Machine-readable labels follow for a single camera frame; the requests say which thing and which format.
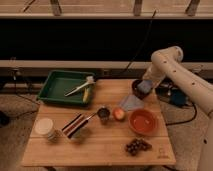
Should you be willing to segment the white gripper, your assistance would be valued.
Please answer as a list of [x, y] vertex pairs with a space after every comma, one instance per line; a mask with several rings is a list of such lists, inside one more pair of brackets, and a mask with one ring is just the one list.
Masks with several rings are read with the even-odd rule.
[[154, 88], [157, 88], [160, 83], [165, 79], [165, 74], [159, 70], [154, 64], [151, 64], [145, 74], [143, 75], [144, 80], [150, 80]]

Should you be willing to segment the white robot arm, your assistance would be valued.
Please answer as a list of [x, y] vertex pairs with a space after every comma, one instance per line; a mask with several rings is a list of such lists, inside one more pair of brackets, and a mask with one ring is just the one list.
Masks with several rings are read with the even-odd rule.
[[178, 46], [157, 50], [142, 78], [157, 87], [168, 77], [209, 117], [197, 171], [213, 171], [213, 84], [184, 68], [182, 59], [183, 50]]

